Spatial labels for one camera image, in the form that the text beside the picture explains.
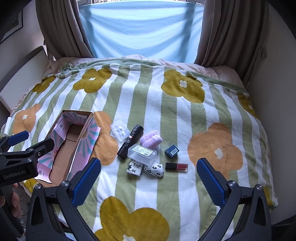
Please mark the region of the person's left hand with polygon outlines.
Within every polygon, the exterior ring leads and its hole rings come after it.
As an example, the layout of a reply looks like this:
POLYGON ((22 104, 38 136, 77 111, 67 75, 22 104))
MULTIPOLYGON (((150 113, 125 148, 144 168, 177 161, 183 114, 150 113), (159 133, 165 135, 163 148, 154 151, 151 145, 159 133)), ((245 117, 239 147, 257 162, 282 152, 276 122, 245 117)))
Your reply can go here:
MULTIPOLYGON (((11 203, 12 203, 12 214, 16 218, 20 218, 22 215, 21 207, 20 207, 20 198, 17 193, 13 190, 13 194, 11 196, 11 203)), ((5 204, 4 196, 0 196, 0 204, 1 207, 5 204)))

